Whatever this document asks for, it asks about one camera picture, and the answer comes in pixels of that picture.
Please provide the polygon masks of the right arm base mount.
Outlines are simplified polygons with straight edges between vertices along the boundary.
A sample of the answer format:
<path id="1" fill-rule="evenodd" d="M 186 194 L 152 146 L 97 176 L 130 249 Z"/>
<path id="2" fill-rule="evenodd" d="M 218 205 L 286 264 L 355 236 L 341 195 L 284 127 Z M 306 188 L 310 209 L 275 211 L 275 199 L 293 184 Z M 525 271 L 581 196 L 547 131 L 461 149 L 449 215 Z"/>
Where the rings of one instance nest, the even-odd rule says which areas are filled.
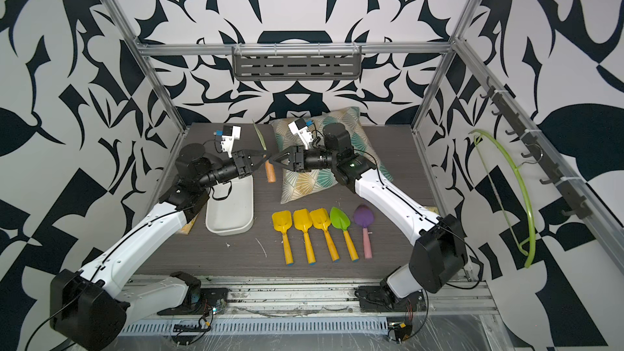
<path id="1" fill-rule="evenodd" d="M 422 291 L 408 297 L 396 297 L 389 288 L 382 286 L 361 286 L 355 289 L 360 309 L 365 312 L 421 312 L 426 310 L 427 302 Z"/>

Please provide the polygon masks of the yellow toy shovel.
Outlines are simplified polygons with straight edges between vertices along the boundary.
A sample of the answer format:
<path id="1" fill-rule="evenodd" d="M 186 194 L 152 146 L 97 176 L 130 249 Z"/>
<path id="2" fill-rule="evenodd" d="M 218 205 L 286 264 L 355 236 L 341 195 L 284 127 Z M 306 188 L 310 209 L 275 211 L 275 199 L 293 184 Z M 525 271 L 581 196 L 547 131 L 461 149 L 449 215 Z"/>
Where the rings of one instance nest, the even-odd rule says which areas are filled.
<path id="1" fill-rule="evenodd" d="M 293 221 L 295 228 L 303 233 L 307 262 L 310 265 L 314 265 L 316 263 L 316 258 L 309 234 L 310 229 L 313 227 L 310 211 L 307 209 L 295 211 L 293 213 Z"/>
<path id="2" fill-rule="evenodd" d="M 292 227 L 292 215 L 290 211 L 276 212 L 271 216 L 273 227 L 282 235 L 282 244 L 284 249 L 284 260 L 287 266 L 294 263 L 292 249 L 289 243 L 288 230 Z"/>
<path id="3" fill-rule="evenodd" d="M 329 226 L 331 224 L 331 220 L 330 220 L 328 211 L 324 208 L 319 208 L 317 210 L 310 212 L 310 217 L 312 219 L 313 226 L 316 229 L 321 230 L 323 232 L 325 241 L 328 246 L 328 252 L 330 254 L 332 261 L 333 262 L 339 261 L 340 255 L 338 254 L 335 243 L 329 232 Z"/>

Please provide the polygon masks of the purple shovel pink handle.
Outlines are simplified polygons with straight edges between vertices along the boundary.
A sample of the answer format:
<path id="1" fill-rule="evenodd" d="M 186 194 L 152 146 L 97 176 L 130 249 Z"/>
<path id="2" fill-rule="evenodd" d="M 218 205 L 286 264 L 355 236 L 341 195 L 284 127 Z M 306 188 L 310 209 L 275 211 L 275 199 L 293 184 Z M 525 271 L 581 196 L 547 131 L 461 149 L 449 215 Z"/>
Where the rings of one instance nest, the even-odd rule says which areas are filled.
<path id="1" fill-rule="evenodd" d="M 369 237 L 369 227 L 374 223 L 373 211 L 366 205 L 360 205 L 354 211 L 354 221 L 362 228 L 362 244 L 365 259 L 372 259 L 373 253 Z"/>

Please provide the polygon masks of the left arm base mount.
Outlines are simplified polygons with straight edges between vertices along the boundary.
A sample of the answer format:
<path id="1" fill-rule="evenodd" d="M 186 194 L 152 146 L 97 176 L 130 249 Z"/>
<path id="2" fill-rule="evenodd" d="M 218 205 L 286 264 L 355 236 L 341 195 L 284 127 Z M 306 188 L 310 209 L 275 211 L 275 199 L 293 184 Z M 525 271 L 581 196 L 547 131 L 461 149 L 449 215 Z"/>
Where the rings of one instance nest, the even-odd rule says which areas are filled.
<path id="1" fill-rule="evenodd" d="M 189 291 L 189 295 L 182 304 L 157 313 L 159 316 L 172 315 L 208 315 L 219 312 L 227 303 L 229 289 L 227 288 L 207 288 L 194 289 Z"/>

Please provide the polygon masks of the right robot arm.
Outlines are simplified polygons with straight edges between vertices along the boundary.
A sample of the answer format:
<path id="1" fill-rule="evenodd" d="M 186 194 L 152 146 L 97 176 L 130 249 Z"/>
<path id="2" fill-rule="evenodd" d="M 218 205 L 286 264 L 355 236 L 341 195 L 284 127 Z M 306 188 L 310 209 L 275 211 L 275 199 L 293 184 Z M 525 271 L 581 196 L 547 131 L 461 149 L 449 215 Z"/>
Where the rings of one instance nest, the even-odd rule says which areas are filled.
<path id="1" fill-rule="evenodd" d="M 380 169 L 354 148 L 344 125 L 326 126 L 320 147 L 313 145 L 307 128 L 293 131 L 303 145 L 284 149 L 273 155 L 271 162 L 292 172 L 330 170 L 340 185 L 381 211 L 413 246 L 409 263 L 381 281 L 371 303 L 389 306 L 415 292 L 436 293 L 466 266 L 469 255 L 460 221 L 429 211 L 383 177 Z"/>

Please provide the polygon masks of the light green trowel wooden handle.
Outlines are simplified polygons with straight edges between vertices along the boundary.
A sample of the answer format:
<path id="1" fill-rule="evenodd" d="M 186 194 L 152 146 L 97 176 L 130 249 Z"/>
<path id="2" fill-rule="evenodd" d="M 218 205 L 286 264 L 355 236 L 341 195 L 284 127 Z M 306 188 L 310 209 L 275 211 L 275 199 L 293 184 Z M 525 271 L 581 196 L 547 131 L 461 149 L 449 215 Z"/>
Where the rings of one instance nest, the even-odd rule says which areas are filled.
<path id="1" fill-rule="evenodd" d="M 261 131 L 260 131 L 258 125 L 256 125 L 256 123 L 253 123 L 253 127 L 254 127 L 255 132 L 257 133 L 258 139 L 260 141 L 260 144 L 261 144 L 263 150 L 267 154 L 268 153 L 268 149 L 267 149 L 266 141 L 264 140 L 263 134 L 261 133 Z M 266 161 L 264 166 L 265 166 L 265 170 L 266 170 L 267 182 L 271 183 L 271 184 L 276 183 L 276 171 L 275 171 L 273 165 L 271 164 L 271 162 L 270 161 Z"/>

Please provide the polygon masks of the white storage box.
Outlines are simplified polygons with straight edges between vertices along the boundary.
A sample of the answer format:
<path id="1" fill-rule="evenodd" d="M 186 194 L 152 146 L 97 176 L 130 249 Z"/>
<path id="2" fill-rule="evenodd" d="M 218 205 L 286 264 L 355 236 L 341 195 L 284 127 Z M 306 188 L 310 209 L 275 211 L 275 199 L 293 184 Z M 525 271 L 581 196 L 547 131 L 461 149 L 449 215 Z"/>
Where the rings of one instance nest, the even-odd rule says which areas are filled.
<path id="1" fill-rule="evenodd" d="M 247 176 L 211 190 L 206 203 L 206 229 L 218 236 L 230 236 L 249 231 L 254 220 L 254 179 Z"/>

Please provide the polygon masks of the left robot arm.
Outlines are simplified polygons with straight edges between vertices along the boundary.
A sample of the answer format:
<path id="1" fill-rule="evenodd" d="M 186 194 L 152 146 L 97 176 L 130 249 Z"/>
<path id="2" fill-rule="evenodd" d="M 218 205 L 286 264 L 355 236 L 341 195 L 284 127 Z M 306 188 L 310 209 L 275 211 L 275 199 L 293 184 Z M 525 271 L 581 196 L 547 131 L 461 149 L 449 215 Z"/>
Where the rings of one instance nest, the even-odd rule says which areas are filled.
<path id="1" fill-rule="evenodd" d="M 210 190 L 256 172 L 265 150 L 243 149 L 224 160 L 200 143 L 184 146 L 170 188 L 129 233 L 78 271 L 61 271 L 50 284 L 50 327 L 87 350 L 106 348 L 124 328 L 190 302 L 199 281 L 185 273 L 124 293 L 136 270 L 206 205 Z"/>

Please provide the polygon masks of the green shovel yellow handle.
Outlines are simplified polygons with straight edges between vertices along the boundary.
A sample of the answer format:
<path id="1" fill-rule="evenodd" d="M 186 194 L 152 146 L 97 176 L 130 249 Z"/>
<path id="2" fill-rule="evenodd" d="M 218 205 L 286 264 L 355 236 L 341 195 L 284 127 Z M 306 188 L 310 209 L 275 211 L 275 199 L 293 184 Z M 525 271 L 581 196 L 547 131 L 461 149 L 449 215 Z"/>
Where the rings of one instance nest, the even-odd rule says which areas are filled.
<path id="1" fill-rule="evenodd" d="M 358 252 L 355 248 L 354 242 L 349 234 L 349 226 L 350 219 L 344 211 L 337 207 L 331 208 L 330 211 L 330 220 L 331 225 L 341 230 L 343 233 L 344 241 L 346 243 L 347 250 L 349 252 L 349 256 L 353 262 L 357 262 L 359 260 Z"/>

